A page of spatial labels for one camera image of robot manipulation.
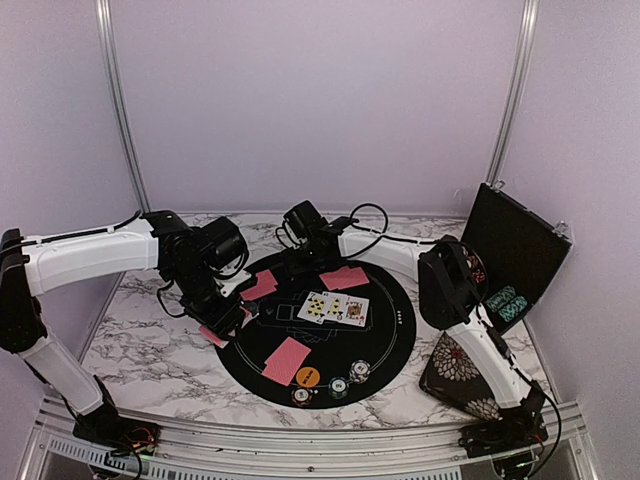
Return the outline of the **red card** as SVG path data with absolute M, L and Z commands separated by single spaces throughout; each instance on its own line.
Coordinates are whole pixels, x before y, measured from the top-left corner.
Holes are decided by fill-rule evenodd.
M 309 347 L 287 337 L 265 361 L 262 376 L 279 385 L 288 386 L 310 353 Z
M 269 269 L 258 272 L 255 277 L 257 283 L 241 292 L 245 302 L 258 300 L 277 291 L 278 282 Z
M 329 291 L 341 291 L 369 283 L 362 267 L 343 266 L 333 272 L 322 273 L 319 278 Z

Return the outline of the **six of clubs card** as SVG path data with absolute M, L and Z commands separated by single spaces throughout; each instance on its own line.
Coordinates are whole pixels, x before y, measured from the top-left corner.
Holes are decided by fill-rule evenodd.
M 327 310 L 325 312 L 325 321 L 334 321 L 342 323 L 346 315 L 348 295 L 334 294 L 329 295 L 327 300 Z

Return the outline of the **seven of clubs card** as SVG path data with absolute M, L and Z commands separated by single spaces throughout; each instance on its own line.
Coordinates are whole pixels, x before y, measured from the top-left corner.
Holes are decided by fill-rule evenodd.
M 322 325 L 329 306 L 329 297 L 322 293 L 310 292 L 300 307 L 297 318 L 316 325 Z

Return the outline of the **red playing card deck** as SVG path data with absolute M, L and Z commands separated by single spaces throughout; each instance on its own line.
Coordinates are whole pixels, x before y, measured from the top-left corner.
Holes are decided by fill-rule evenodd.
M 208 328 L 206 328 L 203 325 L 199 327 L 199 332 L 206 340 L 208 340 L 211 344 L 213 344 L 217 348 L 223 349 L 229 344 L 228 340 L 220 339 L 218 336 L 216 336 L 213 332 L 211 332 Z

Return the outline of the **orange big blind button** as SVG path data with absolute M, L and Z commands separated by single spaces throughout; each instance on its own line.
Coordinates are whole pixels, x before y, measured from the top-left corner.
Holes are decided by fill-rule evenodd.
M 315 387 L 321 380 L 321 375 L 316 368 L 303 367 L 296 373 L 296 382 L 303 388 Z

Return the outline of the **blue orange chip stack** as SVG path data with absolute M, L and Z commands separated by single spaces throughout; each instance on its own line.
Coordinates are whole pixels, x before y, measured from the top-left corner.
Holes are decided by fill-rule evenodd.
M 354 384 L 366 382 L 371 374 L 371 366 L 364 360 L 354 361 L 349 369 L 349 380 Z

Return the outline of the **green chip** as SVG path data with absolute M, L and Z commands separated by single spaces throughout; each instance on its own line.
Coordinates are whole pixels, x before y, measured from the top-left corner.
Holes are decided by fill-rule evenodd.
M 348 395 L 349 382 L 343 377 L 334 377 L 328 384 L 329 395 L 334 399 L 342 399 Z

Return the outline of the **red chip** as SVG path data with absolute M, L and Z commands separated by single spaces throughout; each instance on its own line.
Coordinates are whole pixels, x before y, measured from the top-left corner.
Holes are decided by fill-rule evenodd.
M 298 387 L 291 392 L 291 399 L 295 406 L 305 407 L 311 403 L 313 393 L 307 388 Z

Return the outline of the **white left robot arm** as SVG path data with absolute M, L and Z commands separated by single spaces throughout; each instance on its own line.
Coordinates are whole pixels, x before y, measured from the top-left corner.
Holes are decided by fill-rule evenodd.
M 104 383 L 47 324 L 43 299 L 86 293 L 98 300 L 98 287 L 118 275 L 154 271 L 164 283 L 158 297 L 171 288 L 179 292 L 177 318 L 191 318 L 234 342 L 257 315 L 240 294 L 255 283 L 245 268 L 248 259 L 247 242 L 227 217 L 197 227 L 164 210 L 51 236 L 10 229 L 1 238 L 1 349 L 62 397 L 75 419 L 75 436 L 116 448 L 150 446 L 156 425 L 119 413 Z

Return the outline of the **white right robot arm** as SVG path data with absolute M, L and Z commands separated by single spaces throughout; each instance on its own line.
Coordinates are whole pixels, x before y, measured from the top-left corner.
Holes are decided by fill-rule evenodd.
M 549 403 L 494 327 L 485 301 L 487 271 L 476 251 L 451 235 L 393 236 L 360 225 L 354 215 L 333 221 L 305 200 L 275 230 L 293 274 L 364 261 L 418 284 L 422 319 L 441 336 L 420 378 L 427 394 L 475 418 L 462 431 L 471 456 L 541 444 L 548 438 L 542 409 Z

